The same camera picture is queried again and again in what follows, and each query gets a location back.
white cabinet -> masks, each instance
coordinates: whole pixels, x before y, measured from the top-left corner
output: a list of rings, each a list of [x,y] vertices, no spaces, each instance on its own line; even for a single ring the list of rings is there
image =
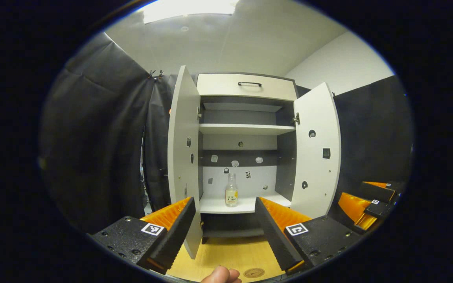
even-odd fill
[[[262,87],[254,85],[255,92],[238,82]],[[195,197],[197,214],[185,240],[192,258],[203,236],[261,233],[254,227],[256,197],[314,218],[328,213],[338,183],[340,127],[326,83],[297,98],[290,79],[199,74],[195,85],[181,66],[168,147],[172,202]],[[225,206],[225,172],[237,176],[235,208]]]

ceiling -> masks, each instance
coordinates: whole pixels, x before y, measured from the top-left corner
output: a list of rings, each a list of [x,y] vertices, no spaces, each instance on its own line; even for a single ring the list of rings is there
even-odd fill
[[[253,72],[284,76],[345,33],[320,12],[289,0],[240,0],[233,15],[189,15],[144,24],[133,13],[106,30],[146,71]]]

drawer handle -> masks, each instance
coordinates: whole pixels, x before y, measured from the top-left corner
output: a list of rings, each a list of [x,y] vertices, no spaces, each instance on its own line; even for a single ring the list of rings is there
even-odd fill
[[[254,84],[254,85],[258,85],[259,87],[261,87],[261,83],[238,82],[237,84],[238,84],[239,86],[241,86],[242,84]]]

human hand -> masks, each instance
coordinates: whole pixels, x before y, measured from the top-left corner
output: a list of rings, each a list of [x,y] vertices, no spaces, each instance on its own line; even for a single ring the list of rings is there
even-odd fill
[[[241,273],[238,270],[230,269],[219,265],[211,275],[204,278],[200,283],[242,283],[239,279]]]

wooden floor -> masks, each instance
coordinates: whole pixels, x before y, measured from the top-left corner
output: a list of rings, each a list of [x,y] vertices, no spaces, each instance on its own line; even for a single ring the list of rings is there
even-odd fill
[[[190,258],[185,247],[181,246],[178,256],[167,274],[200,282],[218,265],[237,269],[241,272],[239,278],[243,283],[284,274],[264,236],[210,238],[205,244],[200,244],[194,260]],[[244,272],[251,268],[262,268],[265,273],[257,278],[247,278],[244,276]]]

